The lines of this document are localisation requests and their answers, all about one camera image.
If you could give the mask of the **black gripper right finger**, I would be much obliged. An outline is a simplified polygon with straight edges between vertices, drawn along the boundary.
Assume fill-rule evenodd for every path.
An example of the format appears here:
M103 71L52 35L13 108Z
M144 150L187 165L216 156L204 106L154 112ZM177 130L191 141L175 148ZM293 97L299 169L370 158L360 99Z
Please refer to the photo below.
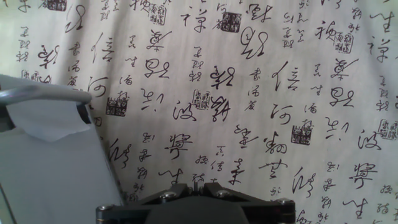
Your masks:
M198 196L200 208L215 223L295 223L296 204L288 198L263 200L221 186L205 183Z

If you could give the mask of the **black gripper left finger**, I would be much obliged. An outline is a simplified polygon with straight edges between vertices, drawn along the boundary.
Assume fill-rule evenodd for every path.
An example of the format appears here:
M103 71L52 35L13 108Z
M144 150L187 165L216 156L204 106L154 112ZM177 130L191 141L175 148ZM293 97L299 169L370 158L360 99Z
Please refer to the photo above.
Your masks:
M155 208L195 194L195 187L175 184L129 205L104 204L96 208L96 224L145 223Z

